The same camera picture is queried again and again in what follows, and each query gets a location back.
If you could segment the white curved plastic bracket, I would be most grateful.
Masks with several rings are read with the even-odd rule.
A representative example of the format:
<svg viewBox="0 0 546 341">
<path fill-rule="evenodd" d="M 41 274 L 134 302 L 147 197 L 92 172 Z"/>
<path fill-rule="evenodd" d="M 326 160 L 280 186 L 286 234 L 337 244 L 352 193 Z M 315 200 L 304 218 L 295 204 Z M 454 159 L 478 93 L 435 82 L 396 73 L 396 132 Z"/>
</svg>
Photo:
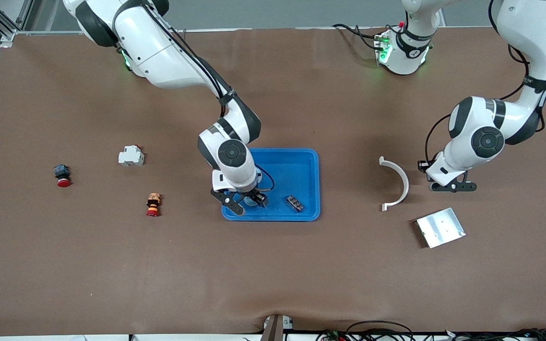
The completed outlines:
<svg viewBox="0 0 546 341">
<path fill-rule="evenodd" d="M 381 205 L 381 211 L 387 212 L 388 209 L 392 206 L 396 206 L 404 201 L 404 199 L 407 197 L 409 188 L 410 188 L 410 181 L 408 179 L 407 173 L 399 166 L 398 164 L 391 162 L 387 160 L 384 156 L 381 156 L 379 158 L 379 166 L 384 166 L 386 168 L 390 168 L 394 170 L 400 177 L 401 183 L 402 183 L 402 192 L 401 196 L 396 199 L 396 201 L 390 202 L 390 203 L 383 203 Z"/>
</svg>

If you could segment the blue plastic tray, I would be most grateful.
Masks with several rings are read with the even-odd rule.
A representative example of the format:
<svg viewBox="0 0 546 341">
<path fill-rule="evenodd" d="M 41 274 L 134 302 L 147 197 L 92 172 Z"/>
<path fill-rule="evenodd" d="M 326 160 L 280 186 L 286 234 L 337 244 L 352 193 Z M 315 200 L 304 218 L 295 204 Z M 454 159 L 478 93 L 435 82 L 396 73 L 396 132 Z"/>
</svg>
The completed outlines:
<svg viewBox="0 0 546 341">
<path fill-rule="evenodd" d="M 320 216 L 320 168 L 316 151 L 307 148 L 252 148 L 252 157 L 258 167 L 264 168 L 259 188 L 273 188 L 266 192 L 266 208 L 249 207 L 238 216 L 222 207 L 222 216 L 239 222 L 314 222 Z M 285 199 L 295 196 L 305 206 L 295 212 Z"/>
</svg>

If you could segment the brown table cover mat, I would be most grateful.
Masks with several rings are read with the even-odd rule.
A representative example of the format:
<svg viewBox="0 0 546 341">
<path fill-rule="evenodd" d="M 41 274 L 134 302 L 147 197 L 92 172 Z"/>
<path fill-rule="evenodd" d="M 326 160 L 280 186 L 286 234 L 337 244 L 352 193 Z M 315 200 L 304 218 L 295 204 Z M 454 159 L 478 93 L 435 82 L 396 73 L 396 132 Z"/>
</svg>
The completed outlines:
<svg viewBox="0 0 546 341">
<path fill-rule="evenodd" d="M 337 30 L 186 38 L 260 117 L 252 147 L 318 153 L 319 218 L 222 217 L 197 150 L 219 114 L 209 90 L 154 87 L 84 36 L 19 36 L 0 50 L 0 335 L 235 334 L 271 314 L 313 330 L 546 328 L 546 128 L 473 169 L 476 192 L 433 193 L 416 169 L 435 121 L 524 75 L 491 28 L 439 30 L 411 76 Z M 134 144 L 143 166 L 119 165 Z M 402 181 L 381 156 L 410 188 L 387 212 Z M 414 220 L 446 208 L 466 236 L 428 248 Z"/>
</svg>

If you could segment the silver metal plate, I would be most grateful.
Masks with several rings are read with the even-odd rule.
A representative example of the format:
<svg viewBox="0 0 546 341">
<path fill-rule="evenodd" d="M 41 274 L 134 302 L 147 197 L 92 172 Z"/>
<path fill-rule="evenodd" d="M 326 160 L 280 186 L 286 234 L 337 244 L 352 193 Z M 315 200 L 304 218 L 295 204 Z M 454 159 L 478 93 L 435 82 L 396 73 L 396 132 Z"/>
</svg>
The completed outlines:
<svg viewBox="0 0 546 341">
<path fill-rule="evenodd" d="M 435 248 L 466 236 L 452 208 L 422 216 L 414 220 L 414 223 L 428 248 Z"/>
</svg>

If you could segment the white circuit breaker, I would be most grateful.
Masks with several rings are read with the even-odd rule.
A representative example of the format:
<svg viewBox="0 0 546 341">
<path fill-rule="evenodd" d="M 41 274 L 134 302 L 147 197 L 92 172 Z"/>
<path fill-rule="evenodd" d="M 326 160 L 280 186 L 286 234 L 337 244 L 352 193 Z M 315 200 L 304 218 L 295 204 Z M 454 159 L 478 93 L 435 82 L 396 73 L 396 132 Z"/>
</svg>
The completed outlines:
<svg viewBox="0 0 546 341">
<path fill-rule="evenodd" d="M 118 164 L 121 166 L 143 166 L 144 163 L 145 154 L 142 153 L 139 145 L 126 145 L 123 151 L 118 154 Z"/>
</svg>

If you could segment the black red mushroom push button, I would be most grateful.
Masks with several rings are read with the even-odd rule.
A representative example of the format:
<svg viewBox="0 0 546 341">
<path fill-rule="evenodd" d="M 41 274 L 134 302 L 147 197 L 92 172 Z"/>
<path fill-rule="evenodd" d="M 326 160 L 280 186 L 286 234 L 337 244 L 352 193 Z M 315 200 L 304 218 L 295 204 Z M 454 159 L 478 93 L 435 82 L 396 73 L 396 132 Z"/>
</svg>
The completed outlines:
<svg viewBox="0 0 546 341">
<path fill-rule="evenodd" d="M 65 164 L 54 166 L 54 177 L 57 179 L 57 186 L 66 188 L 71 186 L 70 169 Z"/>
</svg>

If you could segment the grey metal mounting bracket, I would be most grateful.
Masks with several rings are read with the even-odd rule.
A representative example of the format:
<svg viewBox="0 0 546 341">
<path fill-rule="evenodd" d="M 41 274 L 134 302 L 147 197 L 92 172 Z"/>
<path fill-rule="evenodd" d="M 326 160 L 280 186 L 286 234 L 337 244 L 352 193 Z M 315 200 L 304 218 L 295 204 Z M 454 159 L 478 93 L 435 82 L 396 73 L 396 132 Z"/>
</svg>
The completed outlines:
<svg viewBox="0 0 546 341">
<path fill-rule="evenodd" d="M 290 341 L 294 330 L 294 319 L 291 316 L 270 315 L 264 322 L 264 331 L 260 341 Z"/>
</svg>

